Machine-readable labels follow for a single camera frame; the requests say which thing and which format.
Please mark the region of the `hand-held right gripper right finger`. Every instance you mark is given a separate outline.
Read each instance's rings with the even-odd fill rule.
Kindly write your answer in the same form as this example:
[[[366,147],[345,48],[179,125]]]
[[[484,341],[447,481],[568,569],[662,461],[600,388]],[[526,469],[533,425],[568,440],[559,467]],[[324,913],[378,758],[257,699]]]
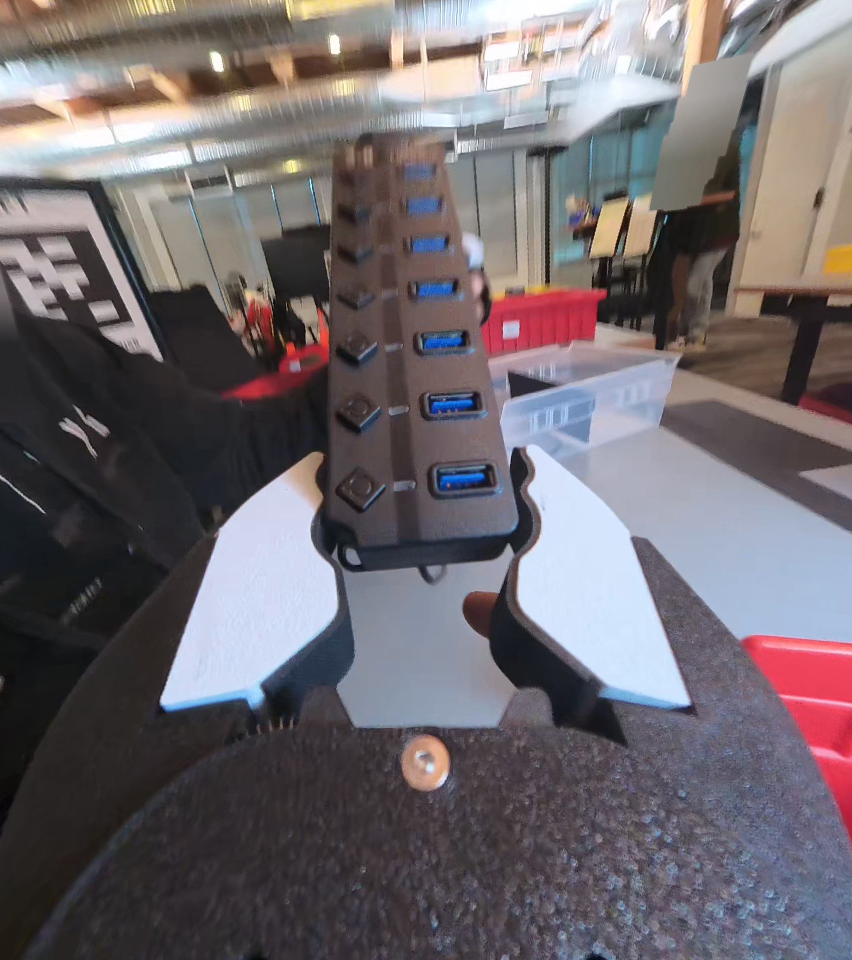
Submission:
[[[489,626],[516,693],[500,725],[543,722],[625,744],[615,704],[694,714],[624,523],[536,445],[516,447],[519,522]]]

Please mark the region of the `white door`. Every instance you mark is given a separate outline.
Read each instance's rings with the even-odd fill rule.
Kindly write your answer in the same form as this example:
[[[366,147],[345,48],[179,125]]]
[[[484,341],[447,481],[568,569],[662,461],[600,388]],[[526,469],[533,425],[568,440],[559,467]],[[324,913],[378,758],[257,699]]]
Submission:
[[[832,168],[848,131],[852,45],[837,34],[781,68],[761,178],[763,274],[798,279],[807,269],[817,223],[833,192]]]

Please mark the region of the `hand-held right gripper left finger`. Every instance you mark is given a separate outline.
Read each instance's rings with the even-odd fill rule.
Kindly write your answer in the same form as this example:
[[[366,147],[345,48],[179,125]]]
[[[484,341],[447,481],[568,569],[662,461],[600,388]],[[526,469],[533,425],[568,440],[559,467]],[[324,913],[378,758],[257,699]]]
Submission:
[[[313,452],[219,529],[159,705],[177,713],[244,702],[297,714],[355,660],[344,577],[323,543]]]

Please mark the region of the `red crate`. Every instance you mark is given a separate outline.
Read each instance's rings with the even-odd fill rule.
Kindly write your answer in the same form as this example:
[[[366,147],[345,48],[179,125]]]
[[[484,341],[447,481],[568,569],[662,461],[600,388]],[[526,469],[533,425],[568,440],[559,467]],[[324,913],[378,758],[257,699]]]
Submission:
[[[488,357],[593,342],[602,289],[547,290],[495,298],[481,329]]]

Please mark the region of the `clear plastic bin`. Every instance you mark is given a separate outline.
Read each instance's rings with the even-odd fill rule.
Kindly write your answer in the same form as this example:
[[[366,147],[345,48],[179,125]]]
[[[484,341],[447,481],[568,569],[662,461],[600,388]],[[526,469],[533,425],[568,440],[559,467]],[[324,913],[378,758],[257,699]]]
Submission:
[[[489,359],[505,450],[563,462],[660,426],[679,358],[575,341]]]

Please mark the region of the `wooden office table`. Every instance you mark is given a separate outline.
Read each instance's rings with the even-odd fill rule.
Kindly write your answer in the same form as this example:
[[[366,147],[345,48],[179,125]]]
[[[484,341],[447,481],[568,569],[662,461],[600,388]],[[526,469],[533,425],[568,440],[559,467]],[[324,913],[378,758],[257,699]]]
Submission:
[[[806,391],[824,327],[836,323],[852,325],[852,274],[740,285],[734,293],[737,297],[759,298],[761,314],[784,317],[795,324],[779,398],[781,402],[798,405]]]

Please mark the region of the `pale board on easel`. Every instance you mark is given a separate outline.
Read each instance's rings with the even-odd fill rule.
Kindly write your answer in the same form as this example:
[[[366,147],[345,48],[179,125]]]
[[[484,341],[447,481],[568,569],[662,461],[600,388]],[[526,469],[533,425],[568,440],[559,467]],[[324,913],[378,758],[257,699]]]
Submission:
[[[630,210],[627,194],[605,199],[600,207],[588,257],[592,261],[613,258],[620,246]]]
[[[624,239],[625,260],[646,258],[654,243],[658,212],[651,207],[651,193],[636,197],[629,211]]]

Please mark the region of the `black screen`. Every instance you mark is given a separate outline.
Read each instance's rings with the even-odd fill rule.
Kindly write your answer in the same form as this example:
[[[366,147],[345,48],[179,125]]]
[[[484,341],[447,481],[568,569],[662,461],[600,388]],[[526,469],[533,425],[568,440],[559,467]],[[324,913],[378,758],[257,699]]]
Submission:
[[[331,247],[327,223],[284,231],[280,237],[261,240],[269,279],[276,297],[294,301],[329,301],[329,267],[326,255]]]

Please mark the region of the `black USB hub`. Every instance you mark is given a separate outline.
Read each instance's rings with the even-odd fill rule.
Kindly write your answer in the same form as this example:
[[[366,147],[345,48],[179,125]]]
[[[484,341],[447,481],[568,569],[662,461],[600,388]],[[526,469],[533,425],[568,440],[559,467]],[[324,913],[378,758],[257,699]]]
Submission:
[[[518,513],[437,143],[336,150],[324,534],[348,570],[499,557]]]

